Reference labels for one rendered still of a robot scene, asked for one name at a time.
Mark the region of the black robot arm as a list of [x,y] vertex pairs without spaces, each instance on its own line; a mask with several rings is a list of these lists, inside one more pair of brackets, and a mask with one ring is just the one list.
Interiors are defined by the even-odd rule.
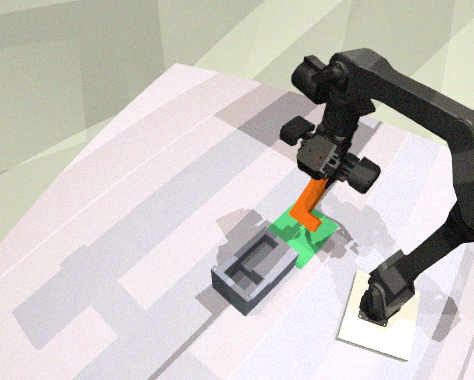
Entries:
[[[448,143],[457,201],[446,221],[408,255],[400,249],[369,273],[358,318],[386,327],[416,294],[420,273],[461,244],[474,242],[474,110],[399,73],[367,48],[337,52],[329,65],[313,54],[304,56],[291,78],[313,103],[326,103],[324,121],[336,130],[356,129],[361,116],[375,112],[375,99]],[[315,180],[333,180],[343,165],[341,143],[318,127],[297,154],[298,168]]]

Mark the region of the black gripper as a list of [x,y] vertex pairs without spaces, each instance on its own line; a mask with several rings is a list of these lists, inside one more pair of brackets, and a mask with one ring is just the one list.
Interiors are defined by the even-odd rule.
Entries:
[[[343,147],[343,158],[341,160],[343,163],[342,169],[336,178],[333,180],[330,178],[328,179],[325,184],[325,189],[330,187],[336,180],[340,180],[340,182],[345,182],[347,180],[348,185],[353,189],[358,191],[360,194],[366,194],[369,191],[369,188],[377,181],[377,178],[381,173],[381,168],[376,163],[366,158],[366,156],[363,156],[360,160],[356,155],[348,152],[349,148],[352,146],[352,137],[359,125],[357,125],[356,129],[350,132],[342,132],[327,125],[323,118],[322,122],[317,126],[324,130],[324,135],[328,138],[333,140],[337,137],[343,143],[341,143]],[[279,137],[280,140],[290,146],[297,145],[297,140],[302,138],[303,140],[300,141],[301,145],[298,150],[299,152],[304,144],[311,139],[311,136],[313,135],[311,131],[314,131],[315,128],[316,126],[313,123],[307,121],[301,116],[297,116],[288,121],[288,123],[280,129]]]

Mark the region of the orange l-shaped part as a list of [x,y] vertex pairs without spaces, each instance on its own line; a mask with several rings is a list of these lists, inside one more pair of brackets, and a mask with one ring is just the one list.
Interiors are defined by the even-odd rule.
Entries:
[[307,187],[288,213],[289,216],[299,221],[312,233],[316,232],[322,221],[312,214],[311,211],[316,207],[327,190],[325,189],[325,184],[328,179],[324,180],[321,178],[321,180],[315,180],[311,178]]

